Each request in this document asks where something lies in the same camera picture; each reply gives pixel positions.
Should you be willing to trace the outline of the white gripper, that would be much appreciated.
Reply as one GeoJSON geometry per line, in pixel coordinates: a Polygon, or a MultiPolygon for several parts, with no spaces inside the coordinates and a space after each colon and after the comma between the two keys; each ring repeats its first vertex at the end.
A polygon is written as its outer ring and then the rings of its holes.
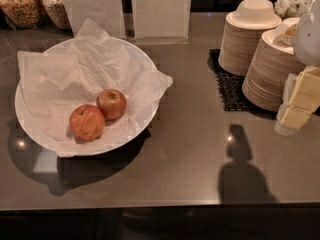
{"type": "Polygon", "coordinates": [[[274,30],[273,43],[294,47],[294,54],[306,66],[285,82],[275,132],[284,136],[298,132],[320,107],[320,0],[314,0],[298,25],[281,23],[274,30]]]}

